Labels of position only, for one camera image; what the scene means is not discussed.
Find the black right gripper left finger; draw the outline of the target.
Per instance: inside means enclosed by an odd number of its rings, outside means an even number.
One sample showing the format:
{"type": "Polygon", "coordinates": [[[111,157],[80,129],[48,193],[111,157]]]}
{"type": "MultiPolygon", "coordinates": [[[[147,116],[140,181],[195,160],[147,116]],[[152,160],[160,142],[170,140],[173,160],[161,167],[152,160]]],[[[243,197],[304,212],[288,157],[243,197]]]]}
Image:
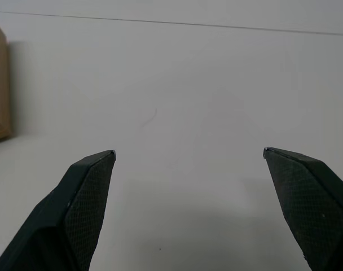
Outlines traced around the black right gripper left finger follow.
{"type": "Polygon", "coordinates": [[[89,270],[103,226],[116,153],[72,164],[0,256],[0,270],[89,270]]]}

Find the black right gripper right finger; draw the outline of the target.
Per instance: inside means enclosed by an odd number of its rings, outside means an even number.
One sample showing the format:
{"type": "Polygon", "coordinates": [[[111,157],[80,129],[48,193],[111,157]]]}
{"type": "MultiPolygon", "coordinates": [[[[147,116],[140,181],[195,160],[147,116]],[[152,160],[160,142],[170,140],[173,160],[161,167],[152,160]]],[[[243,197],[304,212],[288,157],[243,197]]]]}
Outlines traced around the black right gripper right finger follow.
{"type": "Polygon", "coordinates": [[[263,151],[283,216],[311,270],[343,270],[343,181],[322,161],[263,151]]]}

